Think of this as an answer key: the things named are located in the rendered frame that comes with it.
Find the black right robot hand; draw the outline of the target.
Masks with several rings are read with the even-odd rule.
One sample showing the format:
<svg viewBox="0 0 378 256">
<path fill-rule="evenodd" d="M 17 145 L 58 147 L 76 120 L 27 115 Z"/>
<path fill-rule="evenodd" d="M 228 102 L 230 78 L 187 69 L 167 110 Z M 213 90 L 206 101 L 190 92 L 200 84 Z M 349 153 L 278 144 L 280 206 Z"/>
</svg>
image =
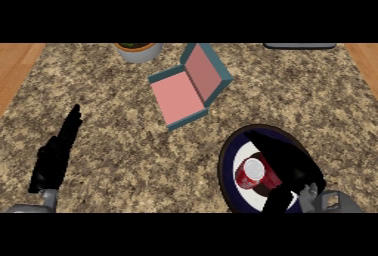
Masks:
<svg viewBox="0 0 378 256">
<path fill-rule="evenodd" d="M 324 192 L 327 181 L 321 168 L 314 158 L 293 144 L 266 136 L 256 130 L 246 132 L 244 135 L 261 150 L 281 180 L 281 184 L 269 194 L 263 212 L 286 213 L 293 194 L 300 194 L 312 185 L 317 185 L 317 194 Z"/>
</svg>

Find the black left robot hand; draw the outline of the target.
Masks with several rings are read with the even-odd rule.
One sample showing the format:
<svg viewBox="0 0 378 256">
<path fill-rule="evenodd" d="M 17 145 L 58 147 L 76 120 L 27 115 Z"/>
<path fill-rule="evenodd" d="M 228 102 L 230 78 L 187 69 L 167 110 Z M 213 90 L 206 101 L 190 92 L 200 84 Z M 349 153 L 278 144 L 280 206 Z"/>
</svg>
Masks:
<svg viewBox="0 0 378 256">
<path fill-rule="evenodd" d="M 60 134 L 51 137 L 46 145 L 39 149 L 29 188 L 30 193 L 39 193 L 46 189 L 60 189 L 82 123 L 80 105 L 76 105 L 66 118 Z"/>
</svg>

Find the red can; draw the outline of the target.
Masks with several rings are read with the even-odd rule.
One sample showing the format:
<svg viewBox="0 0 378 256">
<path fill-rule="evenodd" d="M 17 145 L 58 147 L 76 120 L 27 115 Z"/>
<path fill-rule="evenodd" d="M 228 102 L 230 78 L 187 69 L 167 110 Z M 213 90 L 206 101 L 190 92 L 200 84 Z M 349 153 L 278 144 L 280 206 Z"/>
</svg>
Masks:
<svg viewBox="0 0 378 256">
<path fill-rule="evenodd" d="M 244 159 L 237 168 L 235 181 L 241 189 L 253 190 L 263 197 L 283 184 L 262 152 Z"/>
</svg>

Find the dark blue and white plate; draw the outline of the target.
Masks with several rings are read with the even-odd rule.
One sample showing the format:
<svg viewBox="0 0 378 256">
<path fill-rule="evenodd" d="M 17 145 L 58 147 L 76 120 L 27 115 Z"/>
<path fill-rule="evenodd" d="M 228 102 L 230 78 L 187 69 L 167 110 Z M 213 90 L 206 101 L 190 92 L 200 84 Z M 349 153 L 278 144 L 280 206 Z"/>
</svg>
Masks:
<svg viewBox="0 0 378 256">
<path fill-rule="evenodd" d="M 296 137 L 281 128 L 272 125 L 247 125 L 232 133 L 227 139 L 221 151 L 218 176 L 222 195 L 228 207 L 234 213 L 265 213 L 263 207 L 269 197 L 261 196 L 253 190 L 241 189 L 235 181 L 235 172 L 240 164 L 246 158 L 249 158 L 255 153 L 261 152 L 253 142 L 244 135 L 244 133 L 250 132 L 252 130 L 256 130 L 266 136 L 293 144 L 311 156 L 309 151 L 305 149 L 305 146 Z M 286 213 L 305 213 L 300 207 L 299 195 L 300 194 L 293 194 L 293 201 L 289 205 Z"/>
</svg>

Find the pink and teal open box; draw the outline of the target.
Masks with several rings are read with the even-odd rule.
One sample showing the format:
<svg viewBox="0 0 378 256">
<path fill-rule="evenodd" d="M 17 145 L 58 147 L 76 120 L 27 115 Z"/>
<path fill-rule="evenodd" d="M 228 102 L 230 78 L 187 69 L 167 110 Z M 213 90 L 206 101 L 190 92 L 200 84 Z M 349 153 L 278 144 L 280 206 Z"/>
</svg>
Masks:
<svg viewBox="0 0 378 256">
<path fill-rule="evenodd" d="M 170 131 L 199 120 L 234 77 L 209 43 L 190 43 L 181 64 L 148 77 Z"/>
</svg>

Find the dark grey appliance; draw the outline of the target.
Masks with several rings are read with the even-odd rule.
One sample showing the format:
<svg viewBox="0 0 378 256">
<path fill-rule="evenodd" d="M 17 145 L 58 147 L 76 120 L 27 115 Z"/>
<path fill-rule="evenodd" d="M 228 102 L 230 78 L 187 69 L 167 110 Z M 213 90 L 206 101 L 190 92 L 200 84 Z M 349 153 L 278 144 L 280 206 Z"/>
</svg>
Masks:
<svg viewBox="0 0 378 256">
<path fill-rule="evenodd" d="M 337 43 L 263 43 L 269 49 L 280 50 L 328 50 L 336 48 Z"/>
</svg>

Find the grey pot with plant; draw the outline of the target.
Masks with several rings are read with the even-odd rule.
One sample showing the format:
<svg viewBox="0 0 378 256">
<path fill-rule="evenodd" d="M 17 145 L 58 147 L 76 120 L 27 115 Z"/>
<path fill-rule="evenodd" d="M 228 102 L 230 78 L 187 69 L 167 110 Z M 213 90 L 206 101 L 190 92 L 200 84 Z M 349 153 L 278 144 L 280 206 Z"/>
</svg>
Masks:
<svg viewBox="0 0 378 256">
<path fill-rule="evenodd" d="M 128 48 L 120 43 L 116 44 L 119 53 L 131 63 L 145 63 L 151 61 L 163 50 L 162 43 L 148 43 L 139 48 Z"/>
</svg>

